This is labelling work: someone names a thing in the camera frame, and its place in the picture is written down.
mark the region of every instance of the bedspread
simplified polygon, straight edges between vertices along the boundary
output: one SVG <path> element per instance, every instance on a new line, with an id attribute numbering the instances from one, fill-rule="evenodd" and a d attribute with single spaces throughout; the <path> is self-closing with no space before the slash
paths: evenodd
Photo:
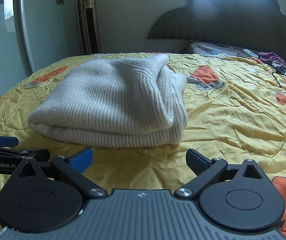
<path id="1" fill-rule="evenodd" d="M 0 135 L 16 136 L 17 149 L 47 148 L 51 156 L 72 155 L 84 146 L 46 139 L 27 125 L 35 109 L 66 74 L 89 59 L 149 57 L 151 53 L 71 57 L 39 70 L 0 97 Z M 270 179 L 286 178 L 286 80 L 259 61 L 167 54 L 168 67 L 187 77 L 183 102 L 188 113 L 177 146 L 93 148 L 87 178 L 112 188 L 174 190 L 195 175 L 185 163 L 187 149 L 229 163 L 253 158 Z M 8 176 L 0 175 L 0 189 Z"/>

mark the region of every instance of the ribbed knit fabric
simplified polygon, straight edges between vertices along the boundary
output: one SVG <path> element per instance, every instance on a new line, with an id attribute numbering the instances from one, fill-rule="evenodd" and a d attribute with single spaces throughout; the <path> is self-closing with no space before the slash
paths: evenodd
<path id="1" fill-rule="evenodd" d="M 179 144 L 187 125 L 186 77 L 169 58 L 90 60 L 72 70 L 29 116 L 47 138 L 128 148 Z"/>

